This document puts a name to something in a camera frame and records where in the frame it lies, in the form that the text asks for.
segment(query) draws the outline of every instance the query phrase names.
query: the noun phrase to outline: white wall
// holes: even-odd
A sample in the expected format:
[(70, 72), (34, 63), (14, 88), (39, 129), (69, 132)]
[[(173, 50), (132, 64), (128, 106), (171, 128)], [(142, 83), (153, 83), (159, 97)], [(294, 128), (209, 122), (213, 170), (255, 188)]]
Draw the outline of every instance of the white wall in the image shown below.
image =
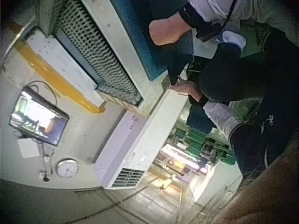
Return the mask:
[(190, 181), (190, 188), (197, 203), (205, 206), (225, 186), (235, 192), (241, 180), (242, 174), (237, 163), (231, 166), (219, 161), (205, 179), (195, 176)]
[[(5, 71), (1, 74), (1, 178), (26, 185), (56, 189), (99, 186), (93, 174), (93, 165), (88, 163), (87, 159), (93, 157), (98, 151), (123, 108), (108, 102), (104, 113), (92, 114), (68, 97), (61, 95), (57, 106), (70, 116), (70, 120), (58, 147), (53, 147), (55, 153), (52, 164), (55, 165), (60, 159), (71, 157), (78, 160), (79, 172), (71, 179), (61, 179), (54, 173), (49, 182), (43, 182), (39, 179), (39, 170), (43, 169), (42, 157), (22, 158), (17, 138), (14, 136), (15, 129), (8, 126), (10, 114), (21, 88), (32, 80), (41, 80), (41, 77), (32, 70), (19, 53), (13, 50), (5, 64)], [(40, 95), (53, 102), (51, 92), (43, 84), (38, 86)]]

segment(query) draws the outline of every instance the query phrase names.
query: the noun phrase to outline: screen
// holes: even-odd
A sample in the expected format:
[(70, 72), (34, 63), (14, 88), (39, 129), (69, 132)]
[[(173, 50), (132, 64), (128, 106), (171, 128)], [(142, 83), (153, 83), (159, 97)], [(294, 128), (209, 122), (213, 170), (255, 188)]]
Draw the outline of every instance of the screen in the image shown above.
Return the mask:
[(15, 104), (9, 124), (23, 134), (56, 146), (68, 120), (66, 113), (25, 87)]

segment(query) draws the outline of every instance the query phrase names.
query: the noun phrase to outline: black wristband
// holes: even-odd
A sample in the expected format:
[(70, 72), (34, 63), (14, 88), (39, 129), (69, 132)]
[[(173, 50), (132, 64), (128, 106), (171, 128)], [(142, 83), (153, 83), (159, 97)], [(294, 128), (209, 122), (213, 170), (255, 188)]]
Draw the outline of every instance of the black wristband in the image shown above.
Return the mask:
[(203, 18), (196, 12), (196, 10), (187, 3), (178, 12), (182, 19), (192, 28), (197, 30), (205, 30), (211, 27), (211, 23), (205, 22)]

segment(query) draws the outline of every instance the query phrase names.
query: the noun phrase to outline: power cord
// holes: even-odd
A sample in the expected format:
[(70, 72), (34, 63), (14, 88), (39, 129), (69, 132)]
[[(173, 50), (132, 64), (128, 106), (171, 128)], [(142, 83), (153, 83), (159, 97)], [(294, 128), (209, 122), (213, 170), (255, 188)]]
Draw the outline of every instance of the power cord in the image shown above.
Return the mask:
[(54, 154), (54, 150), (51, 148), (51, 150), (52, 150), (52, 153), (49, 155), (49, 154), (46, 154), (45, 153), (45, 150), (44, 150), (44, 142), (39, 142), (39, 141), (35, 141), (35, 142), (37, 142), (37, 143), (39, 143), (39, 144), (41, 144), (41, 146), (42, 146), (42, 151), (43, 151), (43, 168), (44, 168), (44, 170), (45, 170), (45, 175), (43, 176), (43, 181), (44, 182), (49, 182), (50, 181), (50, 179), (49, 179), (49, 177), (48, 177), (48, 171), (47, 171), (47, 168), (46, 168), (46, 164), (45, 164), (45, 158), (46, 157), (49, 157), (49, 164), (50, 164), (50, 175), (49, 176), (52, 176), (53, 175), (53, 167), (52, 167), (52, 156), (53, 156), (53, 154)]
[(52, 92), (52, 94), (53, 94), (53, 96), (55, 98), (55, 106), (57, 106), (57, 97), (56, 97), (53, 89), (50, 87), (49, 84), (47, 84), (46, 82), (41, 81), (41, 80), (35, 80), (35, 81), (32, 81), (32, 82), (30, 82), (30, 83), (27, 84), (29, 87), (36, 87), (37, 88), (37, 92), (39, 92), (39, 88), (38, 88), (37, 85), (32, 85), (33, 83), (43, 83), (43, 84), (45, 84), (50, 89), (50, 91)]

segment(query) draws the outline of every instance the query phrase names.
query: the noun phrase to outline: air conditioner vent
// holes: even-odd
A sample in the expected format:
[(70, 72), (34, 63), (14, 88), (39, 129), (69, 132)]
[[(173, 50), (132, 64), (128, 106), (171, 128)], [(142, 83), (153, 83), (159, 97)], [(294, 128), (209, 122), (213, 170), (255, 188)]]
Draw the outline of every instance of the air conditioner vent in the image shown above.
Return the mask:
[(140, 103), (140, 93), (80, 0), (65, 3), (56, 28), (62, 30), (100, 77), (100, 91), (133, 105)]
[(118, 174), (112, 187), (135, 187), (141, 180), (144, 171), (123, 168)]

